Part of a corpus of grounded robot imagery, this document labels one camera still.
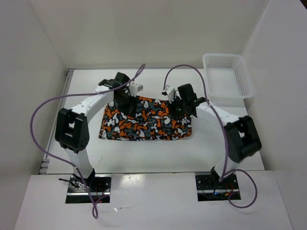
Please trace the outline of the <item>orange camouflage shorts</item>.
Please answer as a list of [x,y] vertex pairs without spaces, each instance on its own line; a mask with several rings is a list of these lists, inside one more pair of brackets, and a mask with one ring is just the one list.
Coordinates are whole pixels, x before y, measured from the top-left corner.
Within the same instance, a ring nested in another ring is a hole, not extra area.
[[129,141],[178,140],[191,134],[191,116],[172,118],[168,101],[137,96],[135,116],[124,114],[115,101],[106,105],[98,137]]

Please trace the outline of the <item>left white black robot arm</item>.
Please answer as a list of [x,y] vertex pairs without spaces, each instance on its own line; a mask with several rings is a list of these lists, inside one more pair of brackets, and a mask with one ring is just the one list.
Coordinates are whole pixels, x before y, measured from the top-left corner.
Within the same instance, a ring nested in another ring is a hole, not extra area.
[[88,124],[106,105],[117,102],[127,113],[135,108],[135,99],[142,85],[132,82],[124,73],[118,72],[114,79],[102,80],[95,91],[81,103],[58,112],[55,140],[65,149],[73,164],[73,177],[84,191],[92,191],[98,184],[95,170],[90,164],[86,147],[90,140]]

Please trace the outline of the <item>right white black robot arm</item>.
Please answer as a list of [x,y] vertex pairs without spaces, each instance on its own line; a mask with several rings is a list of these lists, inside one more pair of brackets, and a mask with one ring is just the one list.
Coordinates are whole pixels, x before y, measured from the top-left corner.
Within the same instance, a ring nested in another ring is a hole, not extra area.
[[166,85],[163,93],[168,97],[172,117],[192,115],[221,129],[225,142],[225,156],[210,171],[213,187],[222,188],[238,165],[262,148],[250,116],[239,117],[213,105],[204,97],[198,98],[191,84],[184,84],[178,88]]

